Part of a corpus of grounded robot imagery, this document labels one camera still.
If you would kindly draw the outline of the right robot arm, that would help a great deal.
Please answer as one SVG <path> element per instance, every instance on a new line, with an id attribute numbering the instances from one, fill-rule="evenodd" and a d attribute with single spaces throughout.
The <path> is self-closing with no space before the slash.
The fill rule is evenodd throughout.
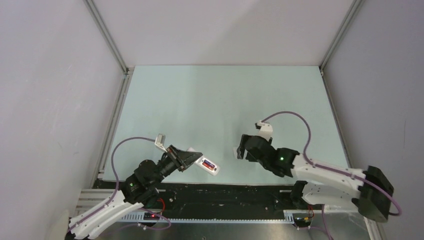
<path id="1" fill-rule="evenodd" d="M 318 161 L 311 164 L 300 152 L 274 148 L 271 142 L 258 135 L 243 134 L 237 159 L 259 163 L 278 177 L 296 179 L 290 194 L 295 208 L 329 205 L 357 209 L 363 217 L 379 223 L 386 223 L 392 215 L 390 198 L 394 187 L 380 168 L 339 168 Z"/>

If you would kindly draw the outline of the white remote control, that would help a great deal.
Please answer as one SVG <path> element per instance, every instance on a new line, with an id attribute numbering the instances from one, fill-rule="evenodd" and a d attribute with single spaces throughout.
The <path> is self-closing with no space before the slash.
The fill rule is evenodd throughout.
<path id="1" fill-rule="evenodd" d="M 191 166 L 197 166 L 198 168 L 202 169 L 203 171 L 207 172 L 211 176 L 216 176 L 220 171 L 220 166 L 207 158 L 203 153 L 201 154 L 201 157 L 197 158 Z"/>

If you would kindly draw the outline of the white battery compartment cover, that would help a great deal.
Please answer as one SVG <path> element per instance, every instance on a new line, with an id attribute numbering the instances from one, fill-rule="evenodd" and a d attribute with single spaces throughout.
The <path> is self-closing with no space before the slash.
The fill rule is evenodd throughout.
<path id="1" fill-rule="evenodd" d="M 233 148 L 232 148 L 232 151 L 233 151 L 233 155 L 234 155 L 234 157 L 235 157 L 236 159 L 238 159 L 238 158 L 239 158 L 239 149 L 238 149 L 238 147 L 233 147 Z"/>

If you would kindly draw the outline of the red battery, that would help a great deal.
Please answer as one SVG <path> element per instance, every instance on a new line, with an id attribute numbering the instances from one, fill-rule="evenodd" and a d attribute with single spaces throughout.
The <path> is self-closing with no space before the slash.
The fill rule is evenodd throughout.
<path id="1" fill-rule="evenodd" d="M 213 170 L 215 168 L 213 165 L 211 165 L 211 164 L 209 164 L 207 162 L 203 162 L 202 165 L 205 166 L 205 167 L 207 167 L 210 170 Z"/>

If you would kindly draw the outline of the blue battery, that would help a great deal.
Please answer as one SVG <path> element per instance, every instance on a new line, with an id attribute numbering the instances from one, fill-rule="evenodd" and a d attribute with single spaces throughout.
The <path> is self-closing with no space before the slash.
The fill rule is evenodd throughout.
<path id="1" fill-rule="evenodd" d="M 212 162 L 210 162 L 210 161 L 208 161 L 208 160 L 204 160 L 203 162 L 206 162 L 206 163 L 208 163 L 208 164 L 211 164 L 211 165 L 213 165 L 214 166 L 214 168 L 216 167 L 216 165 L 215 164 L 213 164 Z"/>

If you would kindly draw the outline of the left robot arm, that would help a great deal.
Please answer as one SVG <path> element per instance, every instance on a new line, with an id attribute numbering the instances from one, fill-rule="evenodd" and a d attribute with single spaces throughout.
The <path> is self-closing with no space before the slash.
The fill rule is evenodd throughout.
<path id="1" fill-rule="evenodd" d="M 90 210 L 69 221 L 71 236 L 77 240 L 93 240 L 125 215 L 157 204 L 159 185 L 175 171 L 183 172 L 203 158 L 203 153 L 180 150 L 173 145 L 156 147 L 163 154 L 157 162 L 144 160 L 124 182 L 118 182 L 114 192 Z"/>

